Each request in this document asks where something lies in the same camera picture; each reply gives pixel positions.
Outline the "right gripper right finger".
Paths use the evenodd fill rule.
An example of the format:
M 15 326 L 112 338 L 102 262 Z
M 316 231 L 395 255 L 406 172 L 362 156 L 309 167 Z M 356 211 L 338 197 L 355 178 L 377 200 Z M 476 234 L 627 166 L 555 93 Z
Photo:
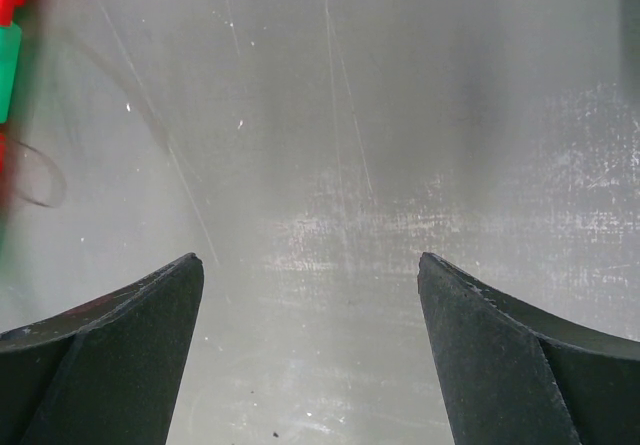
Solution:
M 457 444 L 636 444 L 639 344 L 425 253 L 418 293 Z

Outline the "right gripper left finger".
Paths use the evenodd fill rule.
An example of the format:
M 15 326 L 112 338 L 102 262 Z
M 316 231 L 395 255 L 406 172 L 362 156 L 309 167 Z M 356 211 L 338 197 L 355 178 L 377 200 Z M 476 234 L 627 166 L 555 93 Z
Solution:
M 204 287 L 188 253 L 1 335 L 4 444 L 163 444 Z

